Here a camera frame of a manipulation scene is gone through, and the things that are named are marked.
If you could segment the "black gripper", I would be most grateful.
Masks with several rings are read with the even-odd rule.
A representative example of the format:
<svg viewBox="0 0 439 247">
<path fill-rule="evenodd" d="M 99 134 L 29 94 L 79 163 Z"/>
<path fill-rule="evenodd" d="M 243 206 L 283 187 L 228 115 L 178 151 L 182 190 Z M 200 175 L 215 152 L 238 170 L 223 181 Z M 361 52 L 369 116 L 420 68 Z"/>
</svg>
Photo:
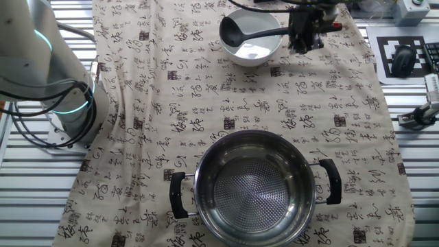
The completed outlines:
<svg viewBox="0 0 439 247">
<path fill-rule="evenodd" d="M 298 5 L 289 14 L 289 25 L 292 30 L 289 35 L 291 53 L 305 54 L 314 49 L 324 47 L 318 26 L 331 25 L 340 13 L 336 3 L 317 3 Z M 306 23 L 313 23 L 309 28 Z"/>
</svg>

